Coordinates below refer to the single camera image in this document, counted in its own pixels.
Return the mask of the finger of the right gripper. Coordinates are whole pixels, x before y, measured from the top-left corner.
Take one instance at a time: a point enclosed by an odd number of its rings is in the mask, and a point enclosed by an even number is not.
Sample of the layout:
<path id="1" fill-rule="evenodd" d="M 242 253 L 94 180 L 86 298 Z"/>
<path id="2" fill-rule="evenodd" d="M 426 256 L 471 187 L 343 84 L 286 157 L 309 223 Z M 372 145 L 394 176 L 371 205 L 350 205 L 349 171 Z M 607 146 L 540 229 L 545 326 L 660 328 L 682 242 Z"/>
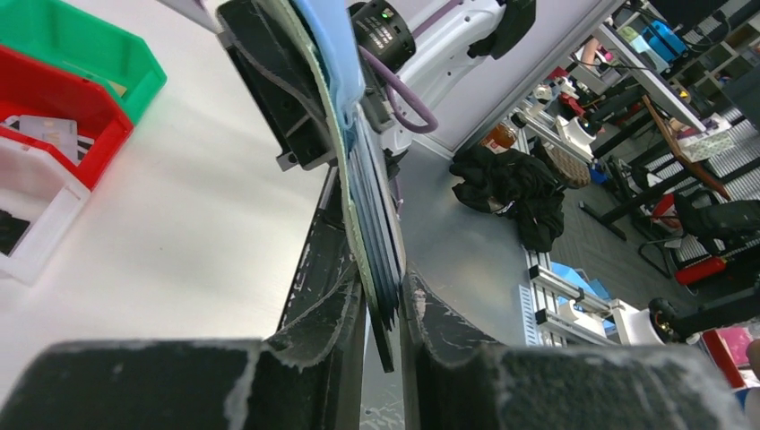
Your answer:
<path id="1" fill-rule="evenodd" d="M 281 146 L 282 170 L 335 158 L 315 77 L 269 1 L 228 1 L 216 10 L 218 39 Z"/>

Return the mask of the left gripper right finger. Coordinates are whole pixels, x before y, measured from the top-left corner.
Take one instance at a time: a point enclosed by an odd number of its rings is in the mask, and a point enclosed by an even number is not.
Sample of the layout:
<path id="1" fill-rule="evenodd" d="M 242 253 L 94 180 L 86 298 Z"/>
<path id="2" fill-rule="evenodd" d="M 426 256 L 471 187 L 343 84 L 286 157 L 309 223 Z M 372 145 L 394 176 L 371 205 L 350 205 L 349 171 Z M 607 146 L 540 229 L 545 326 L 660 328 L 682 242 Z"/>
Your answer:
<path id="1" fill-rule="evenodd" d="M 722 375 L 689 347 L 512 347 L 436 295 L 402 290 L 409 429 L 747 429 Z"/>

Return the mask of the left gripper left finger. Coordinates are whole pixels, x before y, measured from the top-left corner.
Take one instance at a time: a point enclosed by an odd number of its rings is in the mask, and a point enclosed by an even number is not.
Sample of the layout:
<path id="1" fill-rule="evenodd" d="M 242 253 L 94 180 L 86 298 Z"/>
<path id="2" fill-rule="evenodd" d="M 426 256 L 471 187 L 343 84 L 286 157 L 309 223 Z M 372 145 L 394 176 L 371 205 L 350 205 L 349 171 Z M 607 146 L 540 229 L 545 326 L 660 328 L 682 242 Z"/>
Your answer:
<path id="1" fill-rule="evenodd" d="M 356 266 L 266 340 L 88 340 L 42 351 L 4 429 L 355 429 L 364 303 Z"/>

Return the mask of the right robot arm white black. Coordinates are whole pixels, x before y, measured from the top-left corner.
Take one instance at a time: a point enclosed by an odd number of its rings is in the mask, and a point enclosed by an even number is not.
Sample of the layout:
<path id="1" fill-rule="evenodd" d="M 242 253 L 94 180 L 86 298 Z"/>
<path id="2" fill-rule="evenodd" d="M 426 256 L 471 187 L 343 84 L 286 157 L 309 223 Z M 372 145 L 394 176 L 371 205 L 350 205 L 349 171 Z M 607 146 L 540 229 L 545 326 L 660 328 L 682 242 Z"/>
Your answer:
<path id="1" fill-rule="evenodd" d="M 218 39 L 281 146 L 282 169 L 332 161 L 314 48 L 342 102 L 357 101 L 384 152 L 401 156 L 435 131 L 433 109 L 485 59 L 512 49 L 535 22 L 532 1 L 450 1 L 408 24 L 386 1 L 228 1 Z"/>

